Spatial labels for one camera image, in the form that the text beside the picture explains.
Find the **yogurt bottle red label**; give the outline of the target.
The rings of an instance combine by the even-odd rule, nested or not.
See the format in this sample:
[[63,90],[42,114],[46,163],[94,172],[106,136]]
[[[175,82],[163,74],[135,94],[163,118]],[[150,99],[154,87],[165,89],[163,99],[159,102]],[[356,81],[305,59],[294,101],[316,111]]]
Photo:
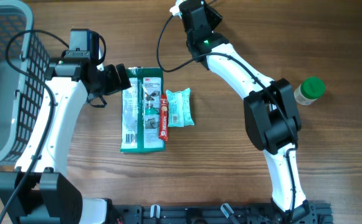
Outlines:
[[318,77],[309,77],[294,91],[294,97],[300,105],[310,105],[325,93],[324,82]]

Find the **red chocolate bar packet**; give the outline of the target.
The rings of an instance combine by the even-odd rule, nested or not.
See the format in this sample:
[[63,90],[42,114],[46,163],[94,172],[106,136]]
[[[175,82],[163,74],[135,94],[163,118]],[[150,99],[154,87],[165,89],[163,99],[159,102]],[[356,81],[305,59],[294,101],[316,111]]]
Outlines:
[[161,95],[160,98],[160,131],[159,138],[161,140],[168,140],[168,100],[166,95]]

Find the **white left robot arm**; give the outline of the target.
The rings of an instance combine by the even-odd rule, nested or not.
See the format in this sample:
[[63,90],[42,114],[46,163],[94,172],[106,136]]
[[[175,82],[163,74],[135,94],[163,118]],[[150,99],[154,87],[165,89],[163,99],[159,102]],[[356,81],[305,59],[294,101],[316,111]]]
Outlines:
[[66,50],[52,58],[39,84],[44,89],[37,121],[12,172],[0,173],[2,216],[13,223],[118,223],[107,198],[85,198],[67,179],[67,156],[82,106],[131,86],[125,67],[104,65],[104,38],[72,29]]

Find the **large green 3M package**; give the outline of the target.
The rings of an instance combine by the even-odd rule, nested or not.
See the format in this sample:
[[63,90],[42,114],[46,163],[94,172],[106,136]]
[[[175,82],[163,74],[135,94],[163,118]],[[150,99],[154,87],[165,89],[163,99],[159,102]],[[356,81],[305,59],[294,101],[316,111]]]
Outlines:
[[163,71],[155,67],[126,69],[131,87],[122,91],[122,153],[152,153],[165,150],[159,138]]

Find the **light teal snack pouch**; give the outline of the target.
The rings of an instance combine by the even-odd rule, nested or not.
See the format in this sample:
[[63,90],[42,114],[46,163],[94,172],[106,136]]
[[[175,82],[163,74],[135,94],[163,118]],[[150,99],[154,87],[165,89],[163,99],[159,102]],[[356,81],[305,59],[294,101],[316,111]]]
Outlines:
[[177,92],[166,90],[169,106],[169,127],[194,126],[191,116],[190,94],[191,90],[189,88]]

